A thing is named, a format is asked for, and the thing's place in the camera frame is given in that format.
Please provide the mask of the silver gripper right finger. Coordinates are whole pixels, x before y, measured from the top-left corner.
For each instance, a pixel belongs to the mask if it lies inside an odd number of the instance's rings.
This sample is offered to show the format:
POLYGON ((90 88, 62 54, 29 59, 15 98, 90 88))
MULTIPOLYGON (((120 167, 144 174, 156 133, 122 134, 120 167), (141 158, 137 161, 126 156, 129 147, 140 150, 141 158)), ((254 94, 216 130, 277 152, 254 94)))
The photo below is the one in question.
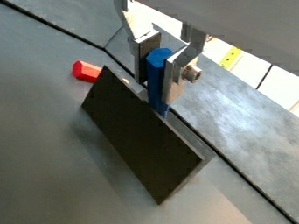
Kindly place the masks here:
POLYGON ((185 46, 168 57, 164 67, 161 99, 166 104, 170 104, 182 93, 185 82, 193 83, 201 76, 196 63, 205 39, 205 32, 186 23, 181 24, 181 41, 185 42, 185 46))

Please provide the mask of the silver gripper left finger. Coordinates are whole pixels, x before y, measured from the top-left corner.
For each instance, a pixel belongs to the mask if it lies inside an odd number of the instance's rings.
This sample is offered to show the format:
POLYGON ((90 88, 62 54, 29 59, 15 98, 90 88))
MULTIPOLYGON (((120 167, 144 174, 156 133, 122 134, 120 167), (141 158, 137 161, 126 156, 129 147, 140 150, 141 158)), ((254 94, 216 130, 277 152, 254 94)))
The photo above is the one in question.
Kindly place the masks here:
POLYGON ((113 0, 116 13, 125 28, 129 51, 134 57, 134 81, 146 81, 145 57, 160 47, 161 33, 153 28, 150 20, 136 0, 113 0))

